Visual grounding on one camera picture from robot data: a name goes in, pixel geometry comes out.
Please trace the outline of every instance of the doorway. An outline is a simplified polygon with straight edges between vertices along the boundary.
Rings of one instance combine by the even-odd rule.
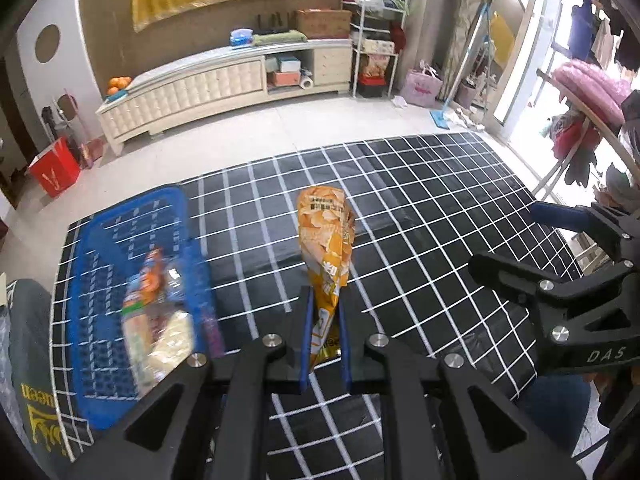
[[[29,163],[38,154],[9,83],[4,57],[0,59],[0,189],[9,202],[17,205],[17,199],[25,183]]]

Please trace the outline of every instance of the mop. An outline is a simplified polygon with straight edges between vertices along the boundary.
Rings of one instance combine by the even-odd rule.
[[[490,29],[490,22],[489,22],[489,5],[484,3],[482,4],[482,9],[480,11],[480,15],[482,16],[483,14],[486,15],[487,17],[487,30]],[[458,88],[458,85],[460,84],[460,80],[462,79],[462,71],[464,70],[464,67],[466,65],[466,60],[468,59],[469,55],[471,54],[471,49],[473,48],[473,40],[476,37],[476,34],[478,33],[478,28],[480,25],[480,22],[482,21],[482,17],[480,17],[478,19],[478,22],[476,23],[476,28],[473,32],[473,34],[471,35],[470,39],[468,40],[468,44],[465,50],[465,54],[462,57],[462,62],[460,63],[460,69],[458,70],[458,74],[456,75],[456,79],[453,83],[453,86],[451,87],[451,90],[449,91],[449,95],[447,96],[447,100],[444,101],[444,104],[442,105],[442,109],[441,110],[432,110],[430,111],[430,115],[431,115],[431,119],[433,119],[433,122],[436,123],[436,126],[439,127],[442,130],[449,130],[449,125],[447,124],[447,120],[444,118],[444,111],[447,109],[447,107],[449,106],[449,103],[451,102],[451,100],[453,99],[453,95],[456,91],[456,89]],[[491,41],[491,34],[490,32],[488,32],[489,34],[489,41]]]

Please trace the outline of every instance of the chip bag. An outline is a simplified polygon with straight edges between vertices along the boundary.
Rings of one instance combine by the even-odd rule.
[[[303,190],[298,197],[298,240],[314,288],[315,316],[311,336],[313,367],[324,345],[347,284],[355,234],[353,211],[344,191],[328,186]]]

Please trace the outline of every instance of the blue plastic basket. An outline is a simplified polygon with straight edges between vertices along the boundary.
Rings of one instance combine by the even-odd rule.
[[[76,247],[67,334],[78,409],[98,430],[109,428],[138,399],[120,312],[127,279],[154,248],[168,258],[180,256],[195,349],[210,355],[223,351],[209,269],[198,243],[188,237],[182,190],[161,187],[96,214],[82,228]]]

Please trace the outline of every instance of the white box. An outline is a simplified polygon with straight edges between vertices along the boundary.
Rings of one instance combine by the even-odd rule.
[[[300,60],[293,56],[278,56],[280,72],[300,72]]]

